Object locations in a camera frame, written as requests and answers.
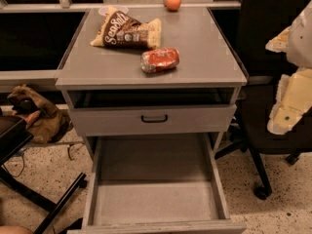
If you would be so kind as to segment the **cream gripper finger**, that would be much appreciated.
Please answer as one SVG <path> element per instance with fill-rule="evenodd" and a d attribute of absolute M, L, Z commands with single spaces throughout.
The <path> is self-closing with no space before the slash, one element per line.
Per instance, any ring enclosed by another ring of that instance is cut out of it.
<path fill-rule="evenodd" d="M 269 40 L 265 49 L 274 53 L 285 53 L 288 47 L 290 28 L 285 28 L 281 33 Z"/>
<path fill-rule="evenodd" d="M 312 69 L 300 67 L 292 76 L 283 74 L 270 112 L 267 130 L 274 135 L 291 131 L 312 107 Z"/>

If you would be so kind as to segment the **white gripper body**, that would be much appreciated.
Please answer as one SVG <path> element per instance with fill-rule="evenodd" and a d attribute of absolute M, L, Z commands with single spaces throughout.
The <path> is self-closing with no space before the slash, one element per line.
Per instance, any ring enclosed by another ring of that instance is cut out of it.
<path fill-rule="evenodd" d="M 296 66 L 312 67 L 312 0 L 292 22 L 287 60 Z"/>

